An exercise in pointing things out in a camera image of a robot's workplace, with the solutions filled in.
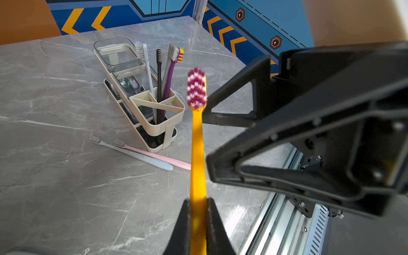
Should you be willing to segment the purple toothbrush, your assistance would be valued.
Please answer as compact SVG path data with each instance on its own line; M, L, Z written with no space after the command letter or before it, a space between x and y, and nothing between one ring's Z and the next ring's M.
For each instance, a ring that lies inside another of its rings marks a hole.
M181 48L179 48L179 49L180 49L180 53L178 55L179 58L176 61L176 63L181 63L182 60L183 60L183 56L184 56L184 50L181 49ZM166 100L166 99L168 99L170 97L172 77L173 77L174 67L175 67L176 63L171 64L170 69L169 69L169 76L168 76L167 85L166 85L166 88L165 88L164 100Z

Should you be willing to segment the white blue toothbrush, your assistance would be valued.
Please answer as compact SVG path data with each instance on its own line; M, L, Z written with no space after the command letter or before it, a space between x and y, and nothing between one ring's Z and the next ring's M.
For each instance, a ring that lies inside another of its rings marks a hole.
M135 52L141 66L140 73L137 74L137 78L140 80L137 95L143 94L143 100L153 103L154 101L149 96L151 95L153 99L156 99L156 94L149 64L147 44L137 42L135 44Z

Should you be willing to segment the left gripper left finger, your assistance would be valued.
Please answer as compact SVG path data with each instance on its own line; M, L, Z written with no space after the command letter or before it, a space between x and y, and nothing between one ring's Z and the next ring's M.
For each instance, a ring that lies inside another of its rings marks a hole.
M185 199L163 255L189 255L190 245L191 206L190 200Z

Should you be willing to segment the clear plastic cup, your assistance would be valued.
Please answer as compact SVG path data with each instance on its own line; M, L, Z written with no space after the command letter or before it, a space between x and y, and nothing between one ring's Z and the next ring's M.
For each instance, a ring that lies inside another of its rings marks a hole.
M110 72L120 65L138 61L134 44L125 37L98 40L93 47L102 65Z
M127 98L138 92L140 80L137 74L140 73L140 68L140 61L132 61L120 64L113 69L113 75Z

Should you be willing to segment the white toothbrush holder rack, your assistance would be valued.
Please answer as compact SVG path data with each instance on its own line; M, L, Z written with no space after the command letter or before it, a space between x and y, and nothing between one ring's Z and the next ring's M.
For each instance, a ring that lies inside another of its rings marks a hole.
M173 92L166 100L157 101L157 72L151 68L156 99L150 95L153 103L143 100L144 95L126 97L113 72L107 70L96 55L96 60L106 74L104 86L120 112L125 116L132 130L144 148L151 153L158 153L167 148L175 141L177 136L177 125L182 121L186 109L181 99Z

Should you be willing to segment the far clear plastic cup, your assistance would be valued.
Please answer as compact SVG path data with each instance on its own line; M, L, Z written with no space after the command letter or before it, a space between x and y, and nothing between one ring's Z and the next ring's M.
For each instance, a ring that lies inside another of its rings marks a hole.
M98 40L93 47L102 65L110 72L120 65L138 61L134 44L125 37Z

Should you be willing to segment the yellow toothbrush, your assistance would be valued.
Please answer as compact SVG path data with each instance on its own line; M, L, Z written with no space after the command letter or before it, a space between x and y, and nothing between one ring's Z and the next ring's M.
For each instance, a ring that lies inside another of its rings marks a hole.
M187 103L192 111L190 253L192 255L205 255L207 253L207 191L203 139L203 111L207 105L207 84L204 71L198 68L188 73Z

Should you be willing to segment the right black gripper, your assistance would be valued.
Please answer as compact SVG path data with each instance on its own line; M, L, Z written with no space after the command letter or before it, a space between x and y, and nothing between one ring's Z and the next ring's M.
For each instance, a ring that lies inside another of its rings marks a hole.
M278 111L281 128L408 117L405 41L286 51L279 74L290 95Z

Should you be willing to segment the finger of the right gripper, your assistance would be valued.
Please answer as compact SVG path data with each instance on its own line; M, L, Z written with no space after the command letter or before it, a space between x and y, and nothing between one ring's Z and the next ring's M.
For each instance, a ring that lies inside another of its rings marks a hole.
M211 93L203 122L250 128L274 109L269 55L259 56Z
M406 119L363 118L279 127L290 101L271 78L274 109L206 157L213 182L277 192L366 217L382 216L408 193Z

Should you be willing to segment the black toothbrush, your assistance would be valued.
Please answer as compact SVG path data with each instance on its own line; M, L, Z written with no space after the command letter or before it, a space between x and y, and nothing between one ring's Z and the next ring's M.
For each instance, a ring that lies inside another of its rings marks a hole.
M162 90L162 63L164 61L164 52L162 49L158 48L156 50L156 62L157 62L157 101L160 103L162 100L161 90Z

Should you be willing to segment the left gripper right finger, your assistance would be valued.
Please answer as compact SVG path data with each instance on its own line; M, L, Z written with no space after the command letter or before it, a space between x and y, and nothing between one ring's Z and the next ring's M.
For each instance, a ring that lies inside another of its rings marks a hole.
M213 198L207 198L206 228L208 255L236 255Z

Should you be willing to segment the pink toothbrush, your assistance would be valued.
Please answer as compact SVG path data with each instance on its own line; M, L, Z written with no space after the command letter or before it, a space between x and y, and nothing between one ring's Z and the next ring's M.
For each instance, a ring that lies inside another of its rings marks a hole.
M190 163L187 163L187 162L184 162L184 161L181 161L181 160L178 160L178 159L174 159L174 158L171 158L171 157L167 157L167 156L163 156L163 155L159 155L159 154L155 154L155 153L151 153L151 152L147 152L147 151L144 151L144 150L141 150L141 149L131 147L131 146L127 145L122 140L115 139L114 140L114 145L117 146L117 147L126 149L126 150L130 150L130 151L135 152L135 153L143 154L145 156L149 156L149 157L152 157L152 158L155 158L155 159L162 160L162 161L164 161L166 163L169 163L169 164L171 164L173 166L176 166L178 168L191 171L191 164Z

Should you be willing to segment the near clear plastic cup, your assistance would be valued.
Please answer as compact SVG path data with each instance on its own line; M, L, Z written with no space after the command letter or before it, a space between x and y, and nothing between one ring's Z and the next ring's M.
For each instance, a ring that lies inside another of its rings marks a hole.
M120 64L113 69L113 75L127 98L138 92L140 80L137 74L140 73L140 68L140 61L132 61Z

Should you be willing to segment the light blue toothbrush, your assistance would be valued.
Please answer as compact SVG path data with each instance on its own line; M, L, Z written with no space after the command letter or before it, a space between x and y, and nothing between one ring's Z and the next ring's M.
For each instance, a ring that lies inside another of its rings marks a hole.
M96 143L96 144L100 145L100 146L104 146L104 147L113 149L113 150L115 150L117 152L126 154L126 155L128 155L130 157L133 157L135 159L138 159L138 160L140 160L142 162L145 162L147 164L155 166L155 167L157 167L159 169L162 169L162 170L165 170L165 171L173 171L173 166L171 164L169 164L169 163L166 163L166 162L162 161L162 160L155 159L155 158L152 158L152 157L149 157L149 156L146 156L146 155L142 155L142 154L139 154L139 153L136 153L136 152L132 152L130 150L126 150L126 149L123 149L123 148L119 148L117 146L114 146L114 145L111 145L109 143L104 142L103 140L101 140L100 138L98 138L96 136L90 136L89 140L92 141L93 143Z

